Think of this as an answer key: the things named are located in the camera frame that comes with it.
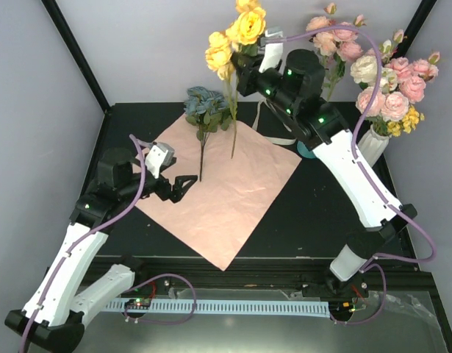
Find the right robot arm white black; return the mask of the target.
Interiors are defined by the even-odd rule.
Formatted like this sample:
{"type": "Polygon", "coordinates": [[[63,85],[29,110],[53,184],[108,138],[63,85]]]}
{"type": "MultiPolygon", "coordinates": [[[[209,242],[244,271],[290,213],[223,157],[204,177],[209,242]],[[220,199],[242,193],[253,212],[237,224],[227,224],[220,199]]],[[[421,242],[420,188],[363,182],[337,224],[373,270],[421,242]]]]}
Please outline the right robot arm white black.
{"type": "Polygon", "coordinates": [[[351,279],[416,215],[412,204],[401,204],[376,176],[358,149],[338,109],[321,98],[325,69],[306,49],[291,51],[286,60],[262,68],[265,56],[233,53],[242,96],[259,93],[276,110],[279,120],[333,174],[351,200],[363,232],[348,238],[331,262],[324,279],[326,291],[342,296],[351,279]]]}

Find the yellow rose stem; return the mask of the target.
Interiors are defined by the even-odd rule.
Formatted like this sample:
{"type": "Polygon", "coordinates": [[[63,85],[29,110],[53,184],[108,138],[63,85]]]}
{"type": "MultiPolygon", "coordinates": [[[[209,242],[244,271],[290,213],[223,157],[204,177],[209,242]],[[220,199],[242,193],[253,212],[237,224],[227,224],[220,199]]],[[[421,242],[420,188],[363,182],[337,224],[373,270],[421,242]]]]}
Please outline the yellow rose stem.
{"type": "Polygon", "coordinates": [[[222,32],[213,32],[208,37],[209,47],[205,51],[208,69],[223,81],[226,98],[232,117],[234,132],[237,132],[238,71],[232,63],[233,54],[258,54],[258,40],[266,27],[266,11],[260,1],[236,1],[237,19],[222,32]]]}

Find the pink wrapping paper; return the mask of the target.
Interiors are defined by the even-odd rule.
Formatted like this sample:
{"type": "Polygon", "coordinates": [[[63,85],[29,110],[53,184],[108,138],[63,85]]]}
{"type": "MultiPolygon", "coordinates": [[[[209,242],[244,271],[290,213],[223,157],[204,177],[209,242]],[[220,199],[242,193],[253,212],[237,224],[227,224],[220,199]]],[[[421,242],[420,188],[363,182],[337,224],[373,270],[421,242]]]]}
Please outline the pink wrapping paper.
{"type": "Polygon", "coordinates": [[[204,152],[184,116],[157,140],[175,150],[176,164],[163,172],[201,174],[178,203],[156,196],[136,206],[149,218],[224,271],[292,176],[301,158],[272,144],[243,122],[209,136],[204,152]]]}

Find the cream ribbon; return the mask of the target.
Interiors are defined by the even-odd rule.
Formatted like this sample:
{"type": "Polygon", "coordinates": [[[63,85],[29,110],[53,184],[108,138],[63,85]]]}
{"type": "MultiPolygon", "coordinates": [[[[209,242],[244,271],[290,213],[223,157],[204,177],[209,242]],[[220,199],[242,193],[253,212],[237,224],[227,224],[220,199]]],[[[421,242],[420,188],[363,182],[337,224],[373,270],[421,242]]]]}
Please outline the cream ribbon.
{"type": "Polygon", "coordinates": [[[278,119],[276,109],[265,99],[257,102],[256,115],[251,128],[273,145],[286,147],[297,142],[296,138],[290,136],[291,129],[278,119]]]}

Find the pink rose stem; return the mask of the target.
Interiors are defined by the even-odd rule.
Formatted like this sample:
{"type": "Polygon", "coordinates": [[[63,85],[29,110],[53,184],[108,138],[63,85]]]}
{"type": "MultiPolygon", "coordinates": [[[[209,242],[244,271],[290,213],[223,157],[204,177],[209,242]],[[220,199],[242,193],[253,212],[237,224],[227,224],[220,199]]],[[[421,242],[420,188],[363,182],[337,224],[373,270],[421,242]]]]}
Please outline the pink rose stem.
{"type": "Polygon", "coordinates": [[[337,54],[344,62],[354,62],[363,54],[362,47],[356,42],[358,34],[346,29],[334,29],[334,40],[337,43],[337,54]]]}
{"type": "MultiPolygon", "coordinates": [[[[332,2],[324,8],[325,15],[313,17],[306,25],[306,31],[311,32],[316,29],[333,26],[336,21],[332,16],[337,11],[337,5],[332,2]]],[[[335,39],[332,30],[319,32],[313,35],[309,41],[314,45],[320,57],[320,63],[325,69],[325,79],[323,87],[326,89],[326,100],[329,101],[337,83],[342,79],[342,68],[344,62],[337,53],[339,43],[335,39]]]]}

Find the blue hydrangea stem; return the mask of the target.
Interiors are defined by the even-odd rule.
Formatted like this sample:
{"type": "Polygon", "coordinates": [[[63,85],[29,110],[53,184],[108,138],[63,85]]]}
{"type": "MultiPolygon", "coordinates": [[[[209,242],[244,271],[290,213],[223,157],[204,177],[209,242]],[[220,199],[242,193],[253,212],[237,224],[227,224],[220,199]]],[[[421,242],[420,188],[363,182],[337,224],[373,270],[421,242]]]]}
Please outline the blue hydrangea stem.
{"type": "Polygon", "coordinates": [[[203,179],[204,154],[207,141],[212,133],[219,129],[226,131],[232,122],[232,113],[226,97],[218,91],[202,86],[187,89],[184,101],[186,122],[194,126],[196,138],[200,142],[199,181],[203,179]]]}

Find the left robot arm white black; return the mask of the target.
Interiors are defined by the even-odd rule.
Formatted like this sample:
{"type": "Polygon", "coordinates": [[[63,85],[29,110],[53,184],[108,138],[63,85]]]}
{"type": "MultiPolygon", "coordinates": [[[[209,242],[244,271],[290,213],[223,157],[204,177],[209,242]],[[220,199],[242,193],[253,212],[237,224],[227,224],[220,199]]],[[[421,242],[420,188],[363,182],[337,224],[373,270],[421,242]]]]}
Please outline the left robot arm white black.
{"type": "Polygon", "coordinates": [[[60,247],[43,281],[23,308],[11,310],[5,325],[21,336],[20,352],[34,344],[49,352],[73,352],[88,324],[117,296],[128,290],[141,293],[148,275],[140,260],[120,261],[84,290],[79,286],[94,257],[106,243],[114,223],[139,199],[152,194],[177,203],[195,184],[196,175],[177,176],[170,182],[161,173],[176,162],[174,150],[164,143],[148,145],[140,155],[140,173],[133,171],[127,149],[105,151],[96,175],[78,199],[60,247]]]}

